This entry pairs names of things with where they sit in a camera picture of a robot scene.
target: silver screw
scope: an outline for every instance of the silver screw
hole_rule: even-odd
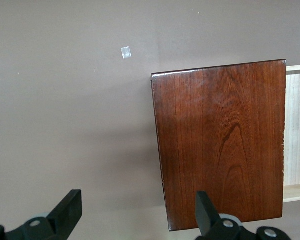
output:
[[[32,223],[30,223],[30,227],[35,227],[35,226],[38,226],[39,224],[40,224],[40,221],[39,220],[35,220]]]
[[[276,238],[277,234],[275,231],[271,230],[271,229],[266,229],[264,230],[265,235],[271,237],[271,238]]]
[[[234,224],[232,223],[232,221],[229,221],[229,220],[225,220],[223,222],[223,226],[227,227],[227,228],[233,228],[234,227]]]

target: black clamp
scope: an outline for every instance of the black clamp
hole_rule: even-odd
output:
[[[221,218],[205,191],[196,194],[195,218],[202,235],[196,240],[291,240],[275,227],[262,226],[254,234],[236,217]]]
[[[71,190],[47,217],[33,218],[10,232],[0,225],[0,240],[67,240],[81,216],[81,190]]]

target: wooden board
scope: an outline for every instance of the wooden board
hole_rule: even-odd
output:
[[[152,74],[170,231],[197,228],[195,195],[243,222],[282,216],[286,61]]]
[[[300,185],[300,70],[286,75],[284,185]]]

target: clamp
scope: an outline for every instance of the clamp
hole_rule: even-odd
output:
[[[202,235],[196,240],[291,240],[275,227],[262,226],[254,234],[235,216],[219,215],[205,191],[196,193],[195,218]]]
[[[67,240],[81,216],[81,190],[71,190],[47,217],[32,218],[10,232],[0,225],[0,240]]]

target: reddish-brown wood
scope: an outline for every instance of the reddish-brown wood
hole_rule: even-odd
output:
[[[154,73],[170,231],[197,228],[195,195],[242,222],[283,208],[286,61]]]

